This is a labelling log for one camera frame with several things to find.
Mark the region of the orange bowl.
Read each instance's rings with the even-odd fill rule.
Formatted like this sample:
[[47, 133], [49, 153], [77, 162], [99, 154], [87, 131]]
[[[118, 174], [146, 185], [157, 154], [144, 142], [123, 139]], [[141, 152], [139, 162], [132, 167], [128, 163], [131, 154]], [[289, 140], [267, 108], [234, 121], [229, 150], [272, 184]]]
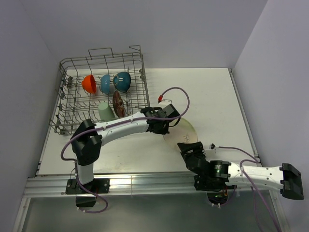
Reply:
[[93, 75], [88, 75], [83, 79], [82, 88], [90, 94], [96, 93], [97, 85]]

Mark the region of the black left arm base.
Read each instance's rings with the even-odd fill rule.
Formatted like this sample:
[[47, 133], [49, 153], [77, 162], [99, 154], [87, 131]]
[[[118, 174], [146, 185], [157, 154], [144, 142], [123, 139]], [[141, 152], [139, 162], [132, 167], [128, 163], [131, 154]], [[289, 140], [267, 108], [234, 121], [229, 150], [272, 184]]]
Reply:
[[[109, 178], [99, 178], [83, 185], [85, 189], [95, 194], [106, 194], [109, 192], [110, 179]], [[65, 190], [66, 195], [81, 195], [88, 194], [80, 185], [76, 179], [69, 179], [67, 181], [67, 186]], [[77, 207], [80, 208], [90, 208], [97, 202], [97, 197], [92, 195], [91, 197], [75, 197], [75, 203]]]

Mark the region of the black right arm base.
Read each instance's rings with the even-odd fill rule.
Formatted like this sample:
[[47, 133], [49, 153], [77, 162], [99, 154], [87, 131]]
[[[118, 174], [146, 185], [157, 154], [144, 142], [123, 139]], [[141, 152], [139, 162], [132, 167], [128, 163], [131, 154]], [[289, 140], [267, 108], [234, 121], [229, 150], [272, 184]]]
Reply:
[[221, 190], [237, 188], [236, 185], [228, 186], [226, 182], [228, 182], [226, 178], [194, 176], [194, 187], [197, 191], [219, 192]]

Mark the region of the light blue bowl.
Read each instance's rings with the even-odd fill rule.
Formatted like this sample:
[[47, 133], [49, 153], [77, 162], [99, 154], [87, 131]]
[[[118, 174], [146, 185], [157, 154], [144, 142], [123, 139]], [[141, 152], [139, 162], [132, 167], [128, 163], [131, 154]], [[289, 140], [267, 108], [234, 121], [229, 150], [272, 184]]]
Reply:
[[100, 80], [100, 90], [104, 94], [110, 94], [110, 75], [106, 74], [101, 77]]

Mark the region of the dark blue bowl beige inside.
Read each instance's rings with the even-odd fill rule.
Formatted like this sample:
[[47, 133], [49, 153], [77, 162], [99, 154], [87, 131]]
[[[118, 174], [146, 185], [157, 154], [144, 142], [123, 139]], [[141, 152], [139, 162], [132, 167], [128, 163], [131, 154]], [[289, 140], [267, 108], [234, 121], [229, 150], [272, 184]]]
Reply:
[[116, 90], [127, 92], [131, 85], [131, 75], [128, 72], [117, 73], [113, 78], [113, 84]]

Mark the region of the green cup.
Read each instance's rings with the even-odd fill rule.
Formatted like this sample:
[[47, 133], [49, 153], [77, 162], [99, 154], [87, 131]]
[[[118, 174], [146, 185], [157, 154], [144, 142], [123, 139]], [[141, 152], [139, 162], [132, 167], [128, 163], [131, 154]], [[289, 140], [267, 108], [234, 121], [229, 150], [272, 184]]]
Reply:
[[116, 118], [112, 108], [106, 102], [102, 102], [98, 105], [98, 113], [102, 121], [114, 120]]

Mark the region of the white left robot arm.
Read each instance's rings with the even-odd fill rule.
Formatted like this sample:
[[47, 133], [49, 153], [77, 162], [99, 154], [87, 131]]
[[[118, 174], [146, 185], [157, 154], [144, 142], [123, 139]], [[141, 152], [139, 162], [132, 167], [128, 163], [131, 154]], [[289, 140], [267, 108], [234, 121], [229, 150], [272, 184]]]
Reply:
[[136, 133], [150, 132], [165, 135], [169, 124], [180, 118], [172, 104], [165, 107], [146, 107], [139, 112], [110, 122], [95, 124], [90, 119], [81, 123], [72, 137], [72, 150], [77, 158], [77, 188], [89, 193], [94, 187], [94, 162], [101, 147], [119, 138]]

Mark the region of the beige round plate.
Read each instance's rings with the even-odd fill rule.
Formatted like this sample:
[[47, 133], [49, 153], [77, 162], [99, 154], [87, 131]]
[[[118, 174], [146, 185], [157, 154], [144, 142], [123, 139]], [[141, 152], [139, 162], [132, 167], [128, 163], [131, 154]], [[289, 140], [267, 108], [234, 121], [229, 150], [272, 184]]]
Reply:
[[165, 142], [174, 150], [179, 151], [178, 143], [191, 144], [198, 142], [198, 136], [193, 125], [181, 118], [175, 127], [169, 127], [169, 133], [163, 135]]

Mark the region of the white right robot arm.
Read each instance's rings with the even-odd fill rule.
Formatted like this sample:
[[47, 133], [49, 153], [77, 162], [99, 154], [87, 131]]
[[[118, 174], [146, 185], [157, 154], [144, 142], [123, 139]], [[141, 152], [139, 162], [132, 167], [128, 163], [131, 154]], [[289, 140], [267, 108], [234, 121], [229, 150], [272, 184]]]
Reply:
[[301, 172], [289, 163], [277, 167], [246, 166], [230, 161], [210, 160], [218, 147], [204, 149], [202, 142], [177, 143], [186, 168], [195, 174], [197, 191], [217, 191], [234, 187], [266, 188], [279, 191], [290, 200], [303, 200]]

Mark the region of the red floral plate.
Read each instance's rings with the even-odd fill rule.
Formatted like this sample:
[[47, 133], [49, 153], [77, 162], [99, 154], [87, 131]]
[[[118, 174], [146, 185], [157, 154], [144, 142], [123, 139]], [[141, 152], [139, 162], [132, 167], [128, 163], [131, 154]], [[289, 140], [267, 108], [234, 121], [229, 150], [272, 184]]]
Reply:
[[118, 91], [115, 91], [112, 98], [113, 109], [119, 118], [125, 117], [125, 108], [123, 100]]

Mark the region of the grey wire dish rack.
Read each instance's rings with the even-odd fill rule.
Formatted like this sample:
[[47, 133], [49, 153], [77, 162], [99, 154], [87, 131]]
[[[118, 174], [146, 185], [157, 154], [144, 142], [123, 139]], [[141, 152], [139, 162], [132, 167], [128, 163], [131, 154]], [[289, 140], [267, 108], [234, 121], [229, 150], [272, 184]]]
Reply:
[[[59, 135], [71, 135], [86, 119], [100, 122], [98, 105], [106, 102], [113, 106], [112, 98], [116, 90], [114, 76], [119, 72], [131, 75], [131, 85], [127, 92], [120, 92], [125, 115], [134, 114], [149, 107], [149, 93], [140, 45], [132, 45], [123, 53], [112, 48], [90, 49], [84, 57], [64, 58], [58, 66], [56, 80], [56, 105], [49, 119], [49, 127]], [[100, 90], [103, 75], [110, 75], [110, 94]], [[83, 79], [93, 75], [97, 85], [95, 94], [82, 88]]]

